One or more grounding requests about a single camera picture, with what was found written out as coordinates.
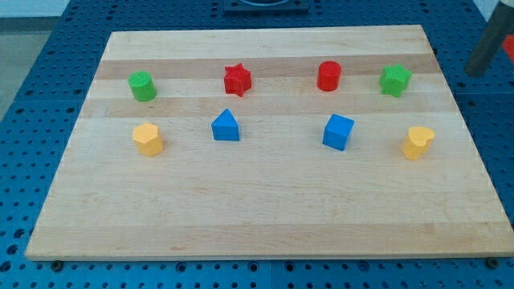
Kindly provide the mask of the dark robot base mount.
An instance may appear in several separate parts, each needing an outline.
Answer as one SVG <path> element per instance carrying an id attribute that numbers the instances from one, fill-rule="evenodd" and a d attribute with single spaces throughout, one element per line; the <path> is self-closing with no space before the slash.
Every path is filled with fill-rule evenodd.
<path id="1" fill-rule="evenodd" d="M 238 12 L 306 11 L 310 0 L 223 0 L 223 10 Z"/>

